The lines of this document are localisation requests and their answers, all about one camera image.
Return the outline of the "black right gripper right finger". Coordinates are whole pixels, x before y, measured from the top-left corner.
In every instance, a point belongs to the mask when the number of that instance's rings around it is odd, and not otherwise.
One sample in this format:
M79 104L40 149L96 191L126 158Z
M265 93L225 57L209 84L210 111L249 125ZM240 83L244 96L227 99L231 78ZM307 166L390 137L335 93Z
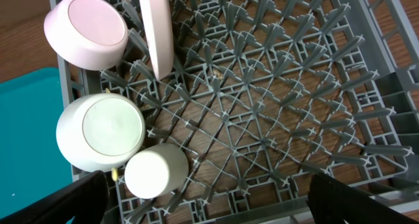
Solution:
M325 174L312 176L307 204L316 223L418 223Z

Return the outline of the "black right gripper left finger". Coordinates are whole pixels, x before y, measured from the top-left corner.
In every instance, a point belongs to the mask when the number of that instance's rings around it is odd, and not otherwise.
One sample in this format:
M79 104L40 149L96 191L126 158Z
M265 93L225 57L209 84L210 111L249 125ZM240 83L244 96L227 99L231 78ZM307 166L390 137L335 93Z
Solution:
M108 200L104 172L97 170L2 218L1 223L101 223Z

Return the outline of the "white bowl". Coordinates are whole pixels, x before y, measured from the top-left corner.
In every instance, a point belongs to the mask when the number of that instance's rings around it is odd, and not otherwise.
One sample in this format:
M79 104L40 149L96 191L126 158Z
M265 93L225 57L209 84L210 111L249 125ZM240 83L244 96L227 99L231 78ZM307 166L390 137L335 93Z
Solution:
M145 119L138 106L114 93L83 96L60 115L56 141L64 158L85 172L109 172L139 151Z

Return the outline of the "white paper cup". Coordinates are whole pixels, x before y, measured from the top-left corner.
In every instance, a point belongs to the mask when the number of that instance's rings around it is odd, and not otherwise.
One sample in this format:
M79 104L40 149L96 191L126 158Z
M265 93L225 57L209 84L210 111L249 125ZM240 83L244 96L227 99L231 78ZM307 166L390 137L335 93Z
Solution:
M188 173L186 154L175 145L161 143L135 154L126 165L124 179L133 195L151 199L180 187Z

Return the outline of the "large white plate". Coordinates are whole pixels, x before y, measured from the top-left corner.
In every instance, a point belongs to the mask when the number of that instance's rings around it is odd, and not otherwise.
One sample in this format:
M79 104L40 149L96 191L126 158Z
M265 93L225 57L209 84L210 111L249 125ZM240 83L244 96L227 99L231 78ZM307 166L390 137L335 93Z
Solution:
M172 18L168 0L139 0L155 77L165 78L173 66Z

